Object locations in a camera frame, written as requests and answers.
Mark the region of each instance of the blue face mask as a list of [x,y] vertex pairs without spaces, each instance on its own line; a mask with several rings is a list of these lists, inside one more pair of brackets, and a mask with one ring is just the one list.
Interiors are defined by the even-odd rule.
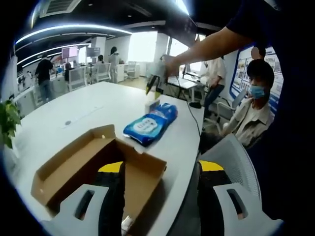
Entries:
[[250,93],[254,99],[259,99],[265,96],[264,87],[262,86],[251,85]]

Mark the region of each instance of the desk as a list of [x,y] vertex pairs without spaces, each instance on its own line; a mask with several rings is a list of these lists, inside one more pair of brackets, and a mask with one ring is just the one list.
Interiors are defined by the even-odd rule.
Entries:
[[[137,151],[145,151],[167,161],[167,169],[162,178],[164,201],[147,234],[166,235],[176,218],[190,181],[198,152],[199,134],[185,101],[165,95],[160,99],[161,103],[176,105],[178,117],[162,138],[148,148],[123,136],[124,127],[144,115],[147,97],[144,90],[138,88],[100,82],[58,97],[22,119],[22,126],[17,127],[14,139],[21,157],[21,171],[16,187],[34,216],[38,220],[51,218],[45,208],[31,196],[35,171],[87,130],[114,124],[119,139],[133,145]],[[190,109],[199,127],[202,127],[204,108]],[[68,120],[71,120],[71,124],[65,126]]]
[[186,79],[182,78],[176,78],[176,77],[170,77],[167,80],[167,83],[170,85],[174,85],[176,87],[179,87],[179,92],[177,95],[177,98],[180,97],[182,89],[190,90],[191,89],[191,101],[195,101],[195,90],[194,88],[198,85],[195,82],[188,81]]

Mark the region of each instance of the cardboard box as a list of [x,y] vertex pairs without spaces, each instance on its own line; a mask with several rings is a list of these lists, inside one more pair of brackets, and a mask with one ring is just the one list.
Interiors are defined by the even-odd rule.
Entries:
[[99,168],[118,161],[126,162],[123,219],[128,215],[135,221],[161,180],[166,162],[139,154],[117,139],[114,125],[89,130],[59,151],[36,171],[31,194],[55,215],[60,202],[95,180]]

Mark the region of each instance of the blue package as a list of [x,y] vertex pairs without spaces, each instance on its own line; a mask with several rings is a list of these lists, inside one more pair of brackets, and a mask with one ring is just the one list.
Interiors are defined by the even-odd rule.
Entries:
[[176,119],[177,113],[174,105],[168,103],[158,105],[149,114],[127,125],[124,128],[124,135],[147,147],[163,135],[167,127]]

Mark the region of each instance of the bulletin board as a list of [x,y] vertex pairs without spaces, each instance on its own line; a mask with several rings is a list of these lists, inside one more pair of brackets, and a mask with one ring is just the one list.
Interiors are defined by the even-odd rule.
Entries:
[[[238,53],[230,87],[230,94],[233,98],[235,98],[243,89],[246,89],[248,91],[250,88],[250,80],[247,75],[247,66],[252,61],[252,48],[253,46],[244,48]],[[270,109],[272,113],[275,114],[277,112],[284,78],[282,76],[279,59],[275,53],[275,50],[272,47],[266,48],[265,61],[270,64],[275,74],[275,80],[271,88],[269,99]]]

